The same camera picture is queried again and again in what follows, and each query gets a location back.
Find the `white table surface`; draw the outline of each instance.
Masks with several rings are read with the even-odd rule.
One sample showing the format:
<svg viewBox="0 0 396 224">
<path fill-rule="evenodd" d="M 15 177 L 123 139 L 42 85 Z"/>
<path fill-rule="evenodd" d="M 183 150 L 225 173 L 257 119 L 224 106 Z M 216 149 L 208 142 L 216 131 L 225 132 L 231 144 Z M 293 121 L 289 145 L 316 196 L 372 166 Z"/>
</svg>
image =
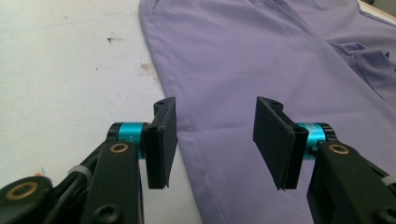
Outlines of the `white table surface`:
<svg viewBox="0 0 396 224">
<path fill-rule="evenodd" d="M 43 171 L 55 186 L 113 122 L 152 121 L 164 96 L 138 2 L 1 1 L 0 188 Z M 202 223 L 179 149 L 169 189 L 140 168 L 146 223 Z"/>
</svg>

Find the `garment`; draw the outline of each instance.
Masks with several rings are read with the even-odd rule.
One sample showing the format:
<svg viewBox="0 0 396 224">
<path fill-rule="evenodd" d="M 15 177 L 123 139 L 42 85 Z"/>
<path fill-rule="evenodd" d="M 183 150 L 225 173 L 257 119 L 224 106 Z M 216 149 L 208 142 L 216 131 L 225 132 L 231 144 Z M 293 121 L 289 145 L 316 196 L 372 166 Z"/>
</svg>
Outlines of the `garment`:
<svg viewBox="0 0 396 224">
<path fill-rule="evenodd" d="M 395 173 L 392 105 L 278 2 L 141 0 L 139 13 L 164 93 L 177 98 L 181 154 L 205 223 L 312 222 L 314 163 L 304 162 L 297 190 L 276 190 L 252 141 L 257 96 L 284 104 L 294 121 L 331 124 Z"/>
<path fill-rule="evenodd" d="M 329 42 L 384 101 L 396 107 L 396 25 L 361 11 L 354 0 L 274 0 Z"/>
</svg>

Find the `white cable tie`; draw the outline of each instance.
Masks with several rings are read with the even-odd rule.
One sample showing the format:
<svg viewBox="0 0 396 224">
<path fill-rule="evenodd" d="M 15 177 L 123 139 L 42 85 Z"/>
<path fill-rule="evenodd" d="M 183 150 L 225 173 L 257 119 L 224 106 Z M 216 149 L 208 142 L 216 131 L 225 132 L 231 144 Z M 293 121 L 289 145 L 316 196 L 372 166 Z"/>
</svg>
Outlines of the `white cable tie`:
<svg viewBox="0 0 396 224">
<path fill-rule="evenodd" d="M 73 172 L 79 172 L 85 175 L 85 177 L 87 178 L 87 189 L 89 189 L 92 181 L 92 172 L 90 171 L 90 169 L 83 165 L 76 165 L 69 170 L 69 174 Z"/>
<path fill-rule="evenodd" d="M 383 177 L 381 179 L 381 181 L 382 181 L 382 183 L 384 183 L 385 186 L 396 184 L 396 176 L 388 175 L 388 176 Z"/>
</svg>

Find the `brass screw insert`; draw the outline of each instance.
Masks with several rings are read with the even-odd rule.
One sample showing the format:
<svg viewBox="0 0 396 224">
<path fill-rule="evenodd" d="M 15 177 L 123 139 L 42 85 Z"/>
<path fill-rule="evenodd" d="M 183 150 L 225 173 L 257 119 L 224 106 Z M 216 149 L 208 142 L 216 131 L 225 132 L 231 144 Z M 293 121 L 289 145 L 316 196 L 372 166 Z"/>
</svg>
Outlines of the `brass screw insert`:
<svg viewBox="0 0 396 224">
<path fill-rule="evenodd" d="M 24 199 L 33 194 L 37 188 L 38 184 L 36 182 L 21 183 L 7 192 L 6 198 L 10 201 Z"/>
</svg>

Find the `black cable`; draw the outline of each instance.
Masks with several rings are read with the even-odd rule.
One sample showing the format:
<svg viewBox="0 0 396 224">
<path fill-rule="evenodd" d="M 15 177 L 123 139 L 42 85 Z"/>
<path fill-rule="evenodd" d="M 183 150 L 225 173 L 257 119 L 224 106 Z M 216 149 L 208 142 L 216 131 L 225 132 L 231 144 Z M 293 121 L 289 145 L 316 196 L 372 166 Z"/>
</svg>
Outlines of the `black cable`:
<svg viewBox="0 0 396 224">
<path fill-rule="evenodd" d="M 96 153 L 92 153 L 89 158 L 84 160 L 81 165 L 89 168 L 90 170 L 94 170 L 94 166 L 99 158 L 99 150 Z M 70 203 L 70 200 L 74 197 L 78 196 L 78 193 L 81 190 L 84 192 L 86 188 L 82 188 L 84 184 L 87 184 L 86 177 L 83 174 L 72 172 L 70 173 L 64 181 L 61 182 L 56 188 L 55 192 L 59 198 L 58 202 L 53 206 L 53 208 L 49 211 L 44 224 L 53 224 L 56 223 L 57 217 L 62 213 L 62 211 L 66 208 L 66 206 Z"/>
<path fill-rule="evenodd" d="M 389 174 L 385 171 L 383 171 L 381 168 L 379 168 L 378 166 L 376 166 L 375 164 L 373 164 L 372 162 L 368 161 L 367 159 L 365 159 L 366 162 L 369 164 L 369 166 L 372 168 L 372 170 L 379 175 L 381 178 L 385 177 L 385 176 L 389 176 Z M 390 190 L 390 192 L 393 193 L 394 196 L 396 196 L 396 186 L 395 184 L 389 185 L 388 189 Z"/>
<path fill-rule="evenodd" d="M 53 206 L 53 208 L 49 211 L 46 219 L 44 220 L 44 224 L 54 224 L 57 221 L 57 217 L 64 210 L 67 204 L 72 199 L 72 196 L 76 193 L 76 190 L 80 188 L 82 184 L 85 182 L 85 176 L 78 174 L 76 179 L 70 185 L 70 187 L 64 192 L 64 194 L 59 198 L 58 202 Z"/>
</svg>

